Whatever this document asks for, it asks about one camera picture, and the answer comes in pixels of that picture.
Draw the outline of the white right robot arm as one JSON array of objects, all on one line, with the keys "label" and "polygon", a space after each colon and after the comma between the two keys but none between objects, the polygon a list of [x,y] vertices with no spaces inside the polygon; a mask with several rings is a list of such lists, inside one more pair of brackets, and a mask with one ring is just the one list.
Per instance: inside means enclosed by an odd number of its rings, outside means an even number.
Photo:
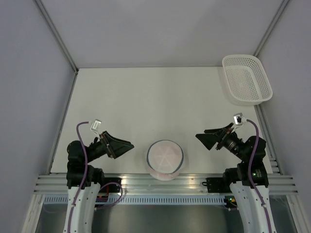
[{"label": "white right robot arm", "polygon": [[202,183],[209,193],[232,193],[233,203],[227,203],[226,208],[236,205],[246,233],[275,233],[272,210],[269,200],[268,173],[263,163],[266,156],[266,141],[256,134],[243,141],[235,132],[233,123],[212,130],[205,130],[195,137],[208,149],[227,149],[240,159],[236,167],[227,168],[222,177],[209,177]]}]

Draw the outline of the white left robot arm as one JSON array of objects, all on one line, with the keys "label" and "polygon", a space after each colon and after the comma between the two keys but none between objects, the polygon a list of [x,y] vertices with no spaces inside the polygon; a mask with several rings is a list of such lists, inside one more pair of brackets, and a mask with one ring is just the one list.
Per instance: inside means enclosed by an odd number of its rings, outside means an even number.
[{"label": "white left robot arm", "polygon": [[85,146],[78,139],[67,147],[67,188],[68,205],[63,231],[65,233],[89,233],[99,192],[119,193],[123,195],[120,178],[106,178],[101,168],[89,164],[103,155],[117,159],[134,145],[111,136],[104,131],[94,141]]}]

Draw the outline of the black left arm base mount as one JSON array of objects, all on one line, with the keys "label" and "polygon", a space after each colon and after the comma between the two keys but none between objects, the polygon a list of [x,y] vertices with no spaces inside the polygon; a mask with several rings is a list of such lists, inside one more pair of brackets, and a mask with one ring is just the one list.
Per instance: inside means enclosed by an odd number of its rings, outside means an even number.
[{"label": "black left arm base mount", "polygon": [[106,196],[119,193],[121,191],[121,182],[122,178],[120,177],[106,177],[99,193]]}]

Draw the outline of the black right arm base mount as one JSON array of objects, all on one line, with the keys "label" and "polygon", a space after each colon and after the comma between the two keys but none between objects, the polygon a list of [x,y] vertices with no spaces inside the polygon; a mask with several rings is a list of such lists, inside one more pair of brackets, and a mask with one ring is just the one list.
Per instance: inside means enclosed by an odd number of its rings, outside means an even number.
[{"label": "black right arm base mount", "polygon": [[220,177],[206,178],[206,187],[208,193],[231,193],[229,185]]}]

